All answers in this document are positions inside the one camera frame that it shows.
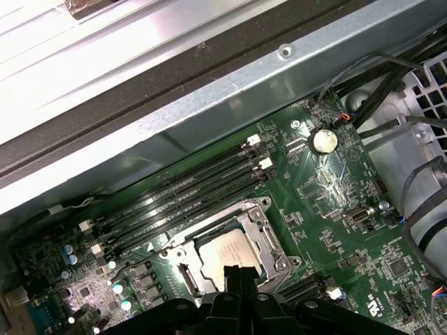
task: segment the integrated circuit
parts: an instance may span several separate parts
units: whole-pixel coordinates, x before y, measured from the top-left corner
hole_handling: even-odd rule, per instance
[[[390,270],[394,277],[398,277],[404,274],[408,270],[408,267],[406,266],[404,260],[396,260],[390,264]]]

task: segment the capacitor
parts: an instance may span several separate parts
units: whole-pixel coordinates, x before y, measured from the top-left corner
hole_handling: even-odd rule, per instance
[[[385,201],[385,200],[380,201],[379,209],[381,211],[388,211],[390,209],[390,203],[388,201]]]
[[[69,255],[68,257],[68,263],[71,265],[75,265],[76,263],[78,263],[78,257],[77,255]]]
[[[66,244],[63,247],[63,250],[64,250],[66,255],[71,255],[72,253],[75,252],[75,249],[73,248],[73,246],[71,244]]]
[[[112,291],[115,294],[120,295],[121,293],[123,293],[125,288],[126,288],[126,281],[124,281],[123,279],[120,279],[113,285]]]
[[[132,309],[132,305],[135,302],[135,298],[129,295],[121,302],[121,309],[123,311],[130,311]]]
[[[142,313],[142,311],[140,311],[139,309],[134,310],[134,311],[132,312],[132,318],[133,318],[134,316],[137,316],[137,315],[141,314],[141,313]]]
[[[337,135],[323,127],[315,128],[309,136],[309,148],[316,155],[327,155],[335,151],[338,145]]]
[[[78,309],[72,316],[68,318],[68,323],[73,324],[78,321],[82,316],[85,315],[85,311],[83,309]]]
[[[109,323],[109,319],[102,318],[101,321],[99,321],[99,323],[95,327],[93,327],[93,332],[95,334],[101,333],[104,330],[105,326],[108,325],[108,323]]]
[[[68,271],[63,271],[63,272],[61,273],[61,278],[64,279],[64,280],[66,281],[68,278],[70,278],[70,272],[68,272]]]
[[[109,264],[107,264],[107,266],[108,266],[109,269],[113,270],[113,269],[116,269],[117,263],[114,260],[111,260],[109,262]]]

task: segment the chip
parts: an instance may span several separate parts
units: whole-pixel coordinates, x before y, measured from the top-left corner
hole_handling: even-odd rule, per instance
[[[83,298],[88,297],[90,295],[90,291],[88,288],[83,288],[79,293],[82,295]]]
[[[430,329],[428,329],[427,326],[421,327],[421,328],[417,328],[417,330],[415,330],[413,332],[414,335],[432,335],[432,332],[430,331]]]
[[[136,267],[134,269],[134,272],[136,276],[141,276],[142,274],[145,274],[147,272],[146,264],[142,264],[139,267]]]
[[[141,285],[142,286],[149,286],[154,283],[154,279],[149,275],[146,277],[141,278]]]
[[[114,311],[115,309],[117,309],[119,307],[118,303],[116,301],[112,301],[109,303],[109,309],[110,311]]]
[[[390,269],[394,277],[398,277],[404,274],[408,268],[406,267],[405,261],[396,260],[394,263],[390,264]]]
[[[157,295],[159,295],[159,293],[160,293],[159,289],[156,286],[153,286],[146,291],[146,296],[148,299],[152,299]]]
[[[348,258],[349,264],[354,265],[354,266],[359,265],[360,261],[361,261],[361,259],[360,259],[359,255],[352,255],[351,257]]]

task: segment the screw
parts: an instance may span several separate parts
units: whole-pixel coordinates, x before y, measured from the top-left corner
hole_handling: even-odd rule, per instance
[[[380,201],[379,209],[381,211],[388,211],[390,209],[390,203],[388,201],[385,201],[385,200]]]
[[[416,134],[416,137],[417,137],[417,138],[423,138],[423,137],[425,137],[425,136],[427,136],[427,133],[426,133],[425,131],[421,131],[421,132],[419,132],[419,133]]]
[[[305,306],[310,309],[315,309],[318,307],[318,304],[314,301],[306,301]]]
[[[285,260],[279,260],[277,263],[278,269],[284,270],[287,268],[287,262]]]
[[[261,217],[261,213],[259,213],[259,211],[252,211],[251,215],[252,215],[254,218],[259,218],[259,217]]]
[[[262,302],[266,302],[268,300],[268,295],[260,294],[257,296],[258,300],[261,300]]]
[[[298,129],[301,126],[301,122],[299,122],[298,120],[293,120],[291,122],[291,128],[292,129]]]

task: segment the wire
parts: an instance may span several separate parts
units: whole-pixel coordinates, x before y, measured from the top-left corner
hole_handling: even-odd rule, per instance
[[[408,124],[427,124],[429,126],[432,127],[436,127],[436,128],[442,128],[442,129],[447,129],[447,120],[440,120],[440,119],[435,119],[432,117],[405,117],[406,122]],[[362,140],[364,140],[365,138],[371,137],[371,136],[375,136],[378,134],[381,134],[385,131],[390,131],[391,129],[393,129],[396,126],[399,126],[401,123],[398,120],[392,120],[392,121],[388,121],[384,124],[381,124],[380,126],[371,129],[369,131],[364,131],[362,133],[359,133],[358,135],[360,136],[360,138]]]
[[[423,163],[421,166],[418,166],[416,169],[413,170],[412,173],[410,173],[410,175],[406,178],[404,187],[402,189],[402,196],[400,198],[400,213],[401,215],[405,216],[405,200],[406,200],[406,196],[408,194],[408,191],[414,181],[414,179],[425,169],[427,168],[435,168],[435,167],[441,167],[442,163],[444,162],[444,159],[442,158],[442,156],[436,156],[435,158],[433,158],[432,160]]]
[[[21,234],[25,232],[25,230],[28,230],[29,228],[32,228],[35,224],[43,221],[44,219],[48,218],[49,216],[53,216],[57,213],[60,213],[62,211],[65,211],[69,208],[83,208],[91,204],[93,200],[95,200],[95,196],[88,197],[84,199],[80,204],[73,204],[73,205],[62,205],[57,204],[55,206],[52,206],[50,208],[47,208],[36,215],[32,216],[31,218],[27,219],[25,222],[23,222],[15,231],[11,233],[9,238],[6,241],[6,245],[10,246]]]
[[[435,304],[436,304],[437,298],[440,297],[440,296],[443,297],[444,295],[437,295],[435,297],[432,297],[432,301],[431,301],[431,304],[430,304],[430,317],[432,319],[433,326],[436,329],[437,333],[441,334],[441,335],[445,335],[445,333],[442,331],[441,326],[439,325],[438,320],[436,319]]]
[[[394,57],[394,56],[391,56],[389,54],[384,54],[382,52],[373,52],[371,54],[368,54],[368,55],[358,59],[357,61],[354,61],[351,65],[349,65],[346,68],[344,68],[338,75],[333,77],[329,81],[329,83],[327,83],[324,86],[324,88],[321,90],[320,94],[318,95],[317,105],[321,105],[321,102],[323,101],[323,97],[327,94],[327,92],[330,90],[330,88],[332,86],[334,86],[337,82],[339,82],[345,75],[350,73],[354,68],[359,66],[361,63],[364,63],[365,61],[367,61],[369,59],[377,58],[377,57],[381,57],[381,58],[387,59],[387,60],[392,61],[394,63],[397,63],[397,64],[399,64],[401,66],[406,66],[408,68],[415,68],[415,69],[424,71],[423,66],[421,66],[420,64],[414,63],[412,61],[407,61],[406,59],[401,59],[399,57]]]
[[[424,236],[422,236],[422,239],[419,241],[419,249],[424,253],[430,242],[444,228],[447,228],[447,218],[435,223],[429,230],[427,230]]]
[[[402,238],[408,244],[408,247],[414,255],[425,266],[426,270],[434,277],[440,279],[443,283],[447,283],[447,278],[425,257],[424,253],[418,248],[418,245],[411,236],[412,227],[417,224],[425,215],[438,207],[442,202],[447,200],[447,186],[441,188],[435,194],[431,195],[424,201],[406,220],[406,224],[402,228]]]
[[[438,41],[434,41],[429,49],[422,49],[414,54],[413,61],[420,63],[434,55],[440,54],[447,48],[447,35],[437,34]],[[391,71],[385,79],[380,83],[372,95],[363,102],[357,110],[357,117],[353,121],[356,128],[359,128],[377,108],[384,102],[388,94],[396,87],[400,80],[409,72],[406,66],[397,66],[395,70]]]

